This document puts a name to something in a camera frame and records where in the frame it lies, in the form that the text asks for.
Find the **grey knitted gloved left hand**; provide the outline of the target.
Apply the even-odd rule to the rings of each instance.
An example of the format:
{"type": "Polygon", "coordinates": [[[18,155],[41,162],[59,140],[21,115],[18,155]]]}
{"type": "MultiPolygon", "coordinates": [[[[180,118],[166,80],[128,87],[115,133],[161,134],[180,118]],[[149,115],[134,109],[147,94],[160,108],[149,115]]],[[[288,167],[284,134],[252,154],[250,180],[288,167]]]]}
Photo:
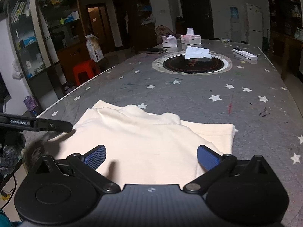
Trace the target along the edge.
{"type": "Polygon", "coordinates": [[[19,130],[1,130],[1,175],[11,174],[19,161],[18,157],[25,148],[25,137],[19,130]]]}

